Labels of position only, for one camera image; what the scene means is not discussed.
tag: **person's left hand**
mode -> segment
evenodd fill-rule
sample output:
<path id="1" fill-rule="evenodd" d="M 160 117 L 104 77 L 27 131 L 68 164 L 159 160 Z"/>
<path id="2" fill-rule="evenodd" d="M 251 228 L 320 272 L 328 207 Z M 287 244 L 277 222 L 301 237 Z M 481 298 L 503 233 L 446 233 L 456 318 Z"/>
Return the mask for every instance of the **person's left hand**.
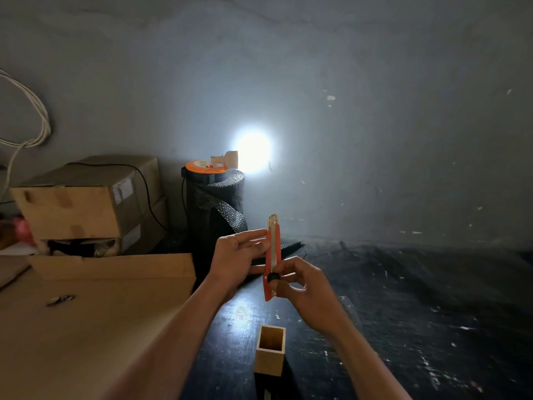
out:
<path id="1" fill-rule="evenodd" d="M 266 229 L 243 231 L 220 237 L 215 246 L 213 261 L 208 277 L 216 279 L 227 289 L 226 301 L 230 300 L 246 275 L 262 273 L 264 266 L 251 267 L 252 260 L 264 255 L 270 243 L 261 237 Z"/>

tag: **bright light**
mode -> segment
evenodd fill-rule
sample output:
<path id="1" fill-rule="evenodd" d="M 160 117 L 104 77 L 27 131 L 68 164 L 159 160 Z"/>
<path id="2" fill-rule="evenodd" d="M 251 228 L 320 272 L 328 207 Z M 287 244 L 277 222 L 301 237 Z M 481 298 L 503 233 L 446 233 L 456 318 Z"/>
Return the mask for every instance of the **bright light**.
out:
<path id="1" fill-rule="evenodd" d="M 237 141 L 239 170 L 254 173 L 268 166 L 270 142 L 261 132 L 248 132 Z"/>

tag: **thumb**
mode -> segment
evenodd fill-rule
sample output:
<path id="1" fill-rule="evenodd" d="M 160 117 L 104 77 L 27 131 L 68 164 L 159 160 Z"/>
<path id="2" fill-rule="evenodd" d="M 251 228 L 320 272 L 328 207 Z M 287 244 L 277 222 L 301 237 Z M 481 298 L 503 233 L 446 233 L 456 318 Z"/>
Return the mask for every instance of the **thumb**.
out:
<path id="1" fill-rule="evenodd" d="M 296 289 L 295 287 L 293 288 L 287 282 L 280 281 L 278 279 L 274 279 L 269 285 L 272 290 L 276 292 L 277 297 L 287 298 L 292 302 L 292 304 L 294 304 L 298 296 L 303 293 L 302 289 Z"/>
<path id="2" fill-rule="evenodd" d="M 269 247 L 270 242 L 268 240 L 262 240 L 260 242 L 256 242 L 253 246 L 244 249 L 246 250 L 247 255 L 250 257 L 250 260 L 253 260 L 254 258 L 259 258 L 262 256 Z"/>

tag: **forearm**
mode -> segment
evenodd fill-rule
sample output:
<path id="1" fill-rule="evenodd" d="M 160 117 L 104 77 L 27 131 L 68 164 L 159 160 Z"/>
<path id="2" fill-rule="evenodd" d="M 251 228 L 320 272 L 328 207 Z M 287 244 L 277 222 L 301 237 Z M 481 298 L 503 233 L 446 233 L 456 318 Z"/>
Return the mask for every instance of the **forearm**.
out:
<path id="1" fill-rule="evenodd" d="M 178 398 L 225 295 L 208 276 L 103 399 Z"/>
<path id="2" fill-rule="evenodd" d="M 401 384 L 349 320 L 336 329 L 330 341 L 352 379 L 358 398 L 410 399 Z"/>

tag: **white cable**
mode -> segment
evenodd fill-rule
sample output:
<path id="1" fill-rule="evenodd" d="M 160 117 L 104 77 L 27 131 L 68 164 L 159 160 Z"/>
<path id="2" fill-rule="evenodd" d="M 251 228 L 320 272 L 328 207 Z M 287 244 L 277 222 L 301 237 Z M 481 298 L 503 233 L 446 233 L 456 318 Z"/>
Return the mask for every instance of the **white cable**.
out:
<path id="1" fill-rule="evenodd" d="M 15 158 L 19 154 L 20 150 L 22 150 L 24 147 L 37 147 L 43 144 L 46 139 L 50 137 L 50 134 L 52 133 L 52 127 L 50 127 L 50 119 L 48 118 L 48 111 L 46 111 L 46 107 L 32 90 L 30 90 L 20 81 L 15 80 L 12 75 L 2 69 L 0 69 L 0 77 L 5 78 L 11 84 L 20 88 L 24 95 L 28 98 L 28 100 L 30 100 L 31 104 L 34 106 L 35 110 L 41 117 L 41 131 L 35 139 L 30 139 L 23 143 L 16 143 L 0 137 L 0 143 L 5 144 L 6 146 L 17 148 L 15 152 L 11 155 L 11 158 L 9 159 L 9 164 L 7 165 L 4 188 L 2 189 L 2 195 L 0 195 L 0 201 L 2 201 L 4 199 L 5 193 L 7 192 L 7 189 L 9 188 L 13 162 L 15 161 Z"/>

